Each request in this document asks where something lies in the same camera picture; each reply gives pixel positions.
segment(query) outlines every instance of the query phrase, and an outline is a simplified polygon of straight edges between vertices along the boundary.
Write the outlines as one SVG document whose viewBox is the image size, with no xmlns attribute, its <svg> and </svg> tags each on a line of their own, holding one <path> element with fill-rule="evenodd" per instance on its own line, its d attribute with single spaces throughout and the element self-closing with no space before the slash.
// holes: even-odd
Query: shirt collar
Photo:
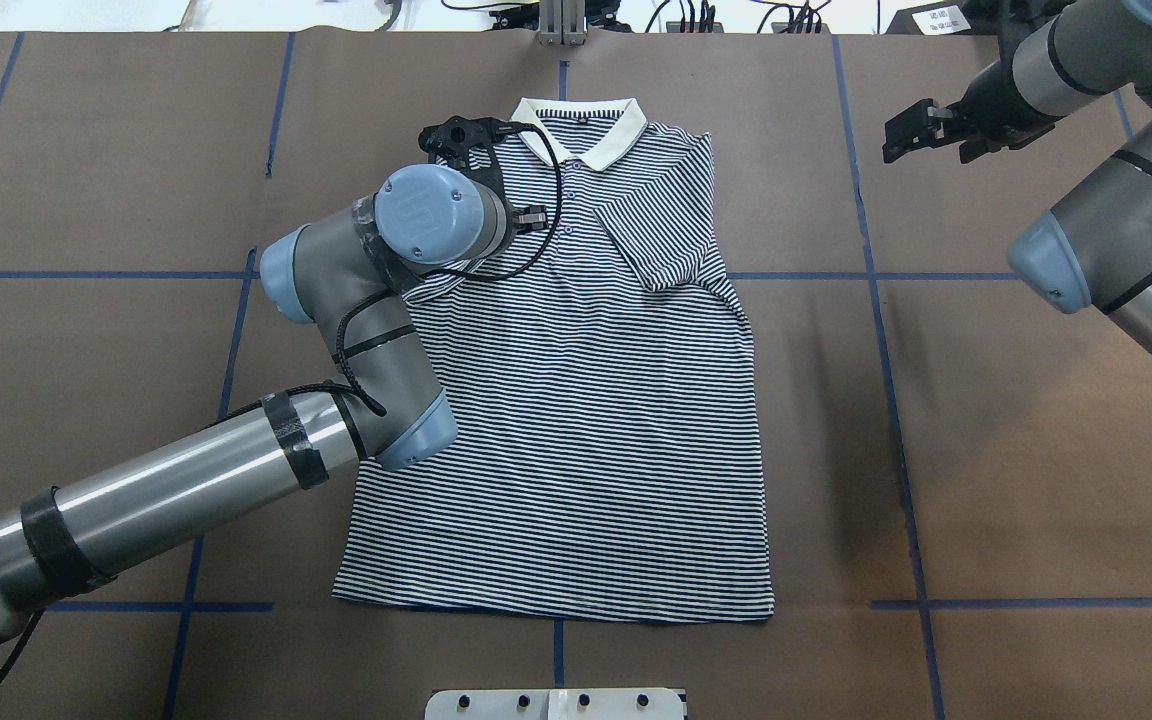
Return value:
<svg viewBox="0 0 1152 720">
<path fill-rule="evenodd" d="M 570 150 L 563 147 L 556 137 L 550 135 L 550 128 L 545 127 L 545 123 L 536 115 L 538 109 L 558 109 L 562 111 L 562 113 L 576 115 L 576 118 L 582 114 L 612 109 L 621 113 L 621 118 L 616 120 L 611 131 L 602 136 L 602 141 L 598 141 L 589 151 L 576 156 Z M 567 100 L 532 100 L 530 97 L 524 97 L 524 99 L 518 101 L 518 108 L 513 112 L 511 120 L 516 123 L 530 123 L 539 127 L 540 132 L 544 132 L 545 137 L 550 138 L 550 143 L 554 146 L 554 156 L 558 156 L 559 165 L 575 158 L 589 165 L 589 168 L 594 172 L 602 172 L 609 168 L 614 161 L 623 158 L 626 152 L 630 151 L 634 143 L 643 135 L 643 129 L 649 126 L 649 120 L 643 114 L 643 109 L 639 108 L 639 101 L 632 98 L 599 103 L 570 103 Z M 550 152 L 545 150 L 545 143 L 539 137 L 536 137 L 536 132 L 523 132 L 518 137 L 540 158 L 540 161 L 550 165 Z"/>
</svg>

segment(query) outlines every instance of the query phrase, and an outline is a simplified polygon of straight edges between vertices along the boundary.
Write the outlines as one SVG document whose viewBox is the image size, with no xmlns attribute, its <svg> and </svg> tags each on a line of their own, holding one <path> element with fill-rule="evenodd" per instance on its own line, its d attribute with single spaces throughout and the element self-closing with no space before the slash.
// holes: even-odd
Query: shirt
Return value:
<svg viewBox="0 0 1152 720">
<path fill-rule="evenodd" d="M 461 427 L 362 465 L 333 594 L 612 621 L 763 620 L 773 596 L 755 341 L 713 233 L 707 135 L 635 100 L 522 100 L 563 177 L 550 249 L 503 282 L 408 293 Z M 497 146 L 515 206 L 553 211 L 531 132 Z M 502 273 L 544 232 L 476 263 Z"/>
</svg>

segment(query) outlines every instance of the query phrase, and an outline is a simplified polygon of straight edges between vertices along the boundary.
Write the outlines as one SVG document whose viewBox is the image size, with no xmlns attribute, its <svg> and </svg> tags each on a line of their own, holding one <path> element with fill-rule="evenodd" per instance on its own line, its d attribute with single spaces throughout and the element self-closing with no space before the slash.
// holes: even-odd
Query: metal bracket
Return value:
<svg viewBox="0 0 1152 720">
<path fill-rule="evenodd" d="M 687 720 L 687 694 L 666 688 L 441 691 L 425 720 Z"/>
<path fill-rule="evenodd" d="M 540 45 L 585 45 L 585 0 L 540 0 Z"/>
</svg>

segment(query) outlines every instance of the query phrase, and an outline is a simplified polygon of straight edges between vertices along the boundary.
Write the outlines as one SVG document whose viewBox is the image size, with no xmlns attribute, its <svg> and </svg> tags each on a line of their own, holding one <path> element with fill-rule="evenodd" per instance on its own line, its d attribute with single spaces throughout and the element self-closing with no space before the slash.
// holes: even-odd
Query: shirt sleeve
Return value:
<svg viewBox="0 0 1152 720">
<path fill-rule="evenodd" d="M 714 161 L 708 136 L 660 176 L 594 209 L 645 290 L 696 282 L 714 247 Z"/>
</svg>

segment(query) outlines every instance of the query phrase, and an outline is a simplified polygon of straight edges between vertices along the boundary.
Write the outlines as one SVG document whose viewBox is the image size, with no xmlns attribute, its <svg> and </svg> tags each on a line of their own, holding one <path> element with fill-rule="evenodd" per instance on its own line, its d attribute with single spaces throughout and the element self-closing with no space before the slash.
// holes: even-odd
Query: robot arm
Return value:
<svg viewBox="0 0 1152 720">
<path fill-rule="evenodd" d="M 543 206 L 509 206 L 492 151 L 529 129 L 463 118 L 426 128 L 422 149 L 449 167 L 397 170 L 376 195 L 270 247 L 262 286 L 288 318 L 319 327 L 344 381 L 274 393 L 0 514 L 0 643 L 51 602 L 298 488 L 353 477 L 365 457 L 396 469 L 450 445 L 456 420 L 401 295 L 447 272 L 435 265 L 486 258 L 548 223 Z M 468 169 L 471 151 L 486 167 Z"/>
<path fill-rule="evenodd" d="M 1152 108 L 1152 1 L 1078 0 L 984 69 L 963 100 L 923 100 L 893 118 L 882 159 L 954 142 L 963 162 L 1024 147 L 1126 83 Z M 1097 305 L 1152 355 L 1152 123 L 1039 217 L 1007 260 L 1051 305 Z"/>
</svg>

